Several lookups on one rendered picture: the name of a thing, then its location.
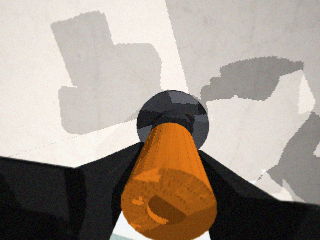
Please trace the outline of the black stepped round pedestal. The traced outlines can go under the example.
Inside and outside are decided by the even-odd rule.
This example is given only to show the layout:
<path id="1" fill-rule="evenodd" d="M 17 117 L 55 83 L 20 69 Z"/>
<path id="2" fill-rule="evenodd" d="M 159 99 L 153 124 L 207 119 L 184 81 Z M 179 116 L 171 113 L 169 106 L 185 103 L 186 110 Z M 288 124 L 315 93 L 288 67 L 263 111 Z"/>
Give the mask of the black stepped round pedestal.
<path id="1" fill-rule="evenodd" d="M 166 90 L 151 97 L 139 111 L 136 123 L 139 140 L 145 143 L 152 129 L 169 122 L 186 128 L 197 150 L 207 139 L 209 119 L 201 103 L 183 91 Z"/>

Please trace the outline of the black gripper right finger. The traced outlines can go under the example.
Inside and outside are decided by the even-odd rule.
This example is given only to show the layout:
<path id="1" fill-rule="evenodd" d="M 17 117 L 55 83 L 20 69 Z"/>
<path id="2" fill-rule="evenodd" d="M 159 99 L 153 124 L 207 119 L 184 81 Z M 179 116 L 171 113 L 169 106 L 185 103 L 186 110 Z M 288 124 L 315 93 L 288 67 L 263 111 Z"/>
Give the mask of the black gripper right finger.
<path id="1" fill-rule="evenodd" d="M 320 204 L 279 200 L 197 151 L 217 202 L 210 240 L 320 240 Z"/>

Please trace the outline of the orange cylinder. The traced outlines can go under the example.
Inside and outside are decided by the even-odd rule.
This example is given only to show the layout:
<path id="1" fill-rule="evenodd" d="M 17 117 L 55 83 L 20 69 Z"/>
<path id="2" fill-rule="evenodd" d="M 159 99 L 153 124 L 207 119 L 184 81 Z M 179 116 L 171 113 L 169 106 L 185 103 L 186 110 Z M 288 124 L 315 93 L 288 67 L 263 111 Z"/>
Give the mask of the orange cylinder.
<path id="1" fill-rule="evenodd" d="M 151 240 L 194 240 L 215 222 L 217 202 L 193 141 L 177 123 L 149 133 L 121 195 L 128 224 Z"/>

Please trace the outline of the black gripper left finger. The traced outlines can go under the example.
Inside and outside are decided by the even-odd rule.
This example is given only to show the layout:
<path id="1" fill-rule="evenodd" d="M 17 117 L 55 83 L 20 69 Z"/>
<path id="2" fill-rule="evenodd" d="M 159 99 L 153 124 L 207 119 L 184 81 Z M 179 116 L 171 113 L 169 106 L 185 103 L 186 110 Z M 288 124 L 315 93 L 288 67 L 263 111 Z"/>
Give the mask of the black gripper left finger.
<path id="1" fill-rule="evenodd" d="M 0 204 L 55 216 L 60 240 L 110 240 L 144 144 L 75 168 L 0 156 Z"/>

